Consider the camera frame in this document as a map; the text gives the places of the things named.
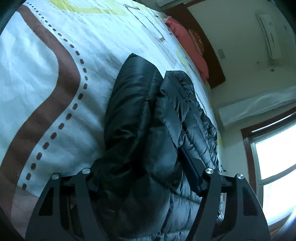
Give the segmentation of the black puffer down jacket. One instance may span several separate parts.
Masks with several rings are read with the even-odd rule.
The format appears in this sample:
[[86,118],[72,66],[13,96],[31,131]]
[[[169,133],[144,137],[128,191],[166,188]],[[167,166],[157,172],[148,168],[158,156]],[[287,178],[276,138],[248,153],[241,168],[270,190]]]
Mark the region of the black puffer down jacket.
[[178,161],[184,147],[218,169],[217,130],[183,71],[131,54],[109,99],[97,212],[110,240],[185,240],[201,198]]

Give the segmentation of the wooden framed window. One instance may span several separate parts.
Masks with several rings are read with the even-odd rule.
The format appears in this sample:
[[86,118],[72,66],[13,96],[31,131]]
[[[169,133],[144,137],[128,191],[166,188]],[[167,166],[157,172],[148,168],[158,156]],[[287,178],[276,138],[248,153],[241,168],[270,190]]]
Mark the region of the wooden framed window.
[[272,233],[295,210],[295,109],[241,130],[249,183]]

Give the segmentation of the white rolled window blind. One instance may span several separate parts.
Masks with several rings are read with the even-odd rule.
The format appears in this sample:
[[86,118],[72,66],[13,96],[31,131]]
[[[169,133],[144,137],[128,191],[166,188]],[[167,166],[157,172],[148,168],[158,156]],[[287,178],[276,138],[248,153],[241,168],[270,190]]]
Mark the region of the white rolled window blind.
[[224,127],[295,102],[295,86],[250,97],[218,109]]

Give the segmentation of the white patterned bed sheet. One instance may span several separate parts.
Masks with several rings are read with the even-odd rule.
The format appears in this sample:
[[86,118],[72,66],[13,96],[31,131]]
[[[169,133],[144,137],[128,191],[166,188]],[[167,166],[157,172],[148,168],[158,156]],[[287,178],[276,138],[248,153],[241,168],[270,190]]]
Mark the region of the white patterned bed sheet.
[[105,152],[105,112],[135,53],[161,74],[182,70],[211,122],[210,87],[165,25],[135,1],[13,1],[1,28],[1,208],[24,237],[54,173],[76,174]]

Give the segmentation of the red pillow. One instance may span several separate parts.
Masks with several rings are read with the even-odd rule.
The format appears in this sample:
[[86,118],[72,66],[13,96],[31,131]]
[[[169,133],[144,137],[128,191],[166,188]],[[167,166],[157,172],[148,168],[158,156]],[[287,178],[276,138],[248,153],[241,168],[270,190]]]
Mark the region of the red pillow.
[[185,29],[177,20],[171,16],[164,19],[164,23],[172,31],[175,37],[178,39],[184,50],[187,52],[195,67],[200,73],[200,76],[204,83],[209,78],[209,70],[206,61],[202,55],[198,52],[194,41],[192,40],[188,30]]

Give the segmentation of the dark wooden headboard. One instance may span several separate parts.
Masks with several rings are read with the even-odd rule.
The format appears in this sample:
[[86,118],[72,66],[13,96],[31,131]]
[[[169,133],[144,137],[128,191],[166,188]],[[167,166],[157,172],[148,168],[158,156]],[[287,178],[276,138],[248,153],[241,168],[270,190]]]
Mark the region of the dark wooden headboard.
[[218,85],[224,83],[226,78],[217,58],[217,55],[211,43],[209,42],[207,36],[205,35],[203,29],[186,7],[186,4],[179,4],[170,9],[164,10],[164,13],[168,16],[172,16],[187,30],[193,30],[193,32],[197,33],[197,35],[201,38],[201,42],[204,47],[203,58],[209,68],[208,83],[210,89],[213,89]]

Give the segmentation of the white wall socket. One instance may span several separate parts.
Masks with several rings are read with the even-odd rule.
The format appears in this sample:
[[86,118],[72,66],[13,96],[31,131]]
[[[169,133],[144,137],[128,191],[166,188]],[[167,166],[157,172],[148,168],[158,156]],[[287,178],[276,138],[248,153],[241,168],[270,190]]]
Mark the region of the white wall socket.
[[218,54],[219,54],[221,59],[225,59],[225,54],[224,54],[224,51],[222,49],[218,49]]

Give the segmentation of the white wall air conditioner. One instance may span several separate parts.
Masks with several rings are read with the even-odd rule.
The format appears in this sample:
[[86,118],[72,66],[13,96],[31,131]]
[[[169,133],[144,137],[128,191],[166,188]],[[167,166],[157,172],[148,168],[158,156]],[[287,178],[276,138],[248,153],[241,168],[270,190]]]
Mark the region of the white wall air conditioner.
[[263,33],[269,58],[274,60],[280,59],[280,44],[272,18],[270,17],[270,15],[260,13],[256,13],[256,18]]

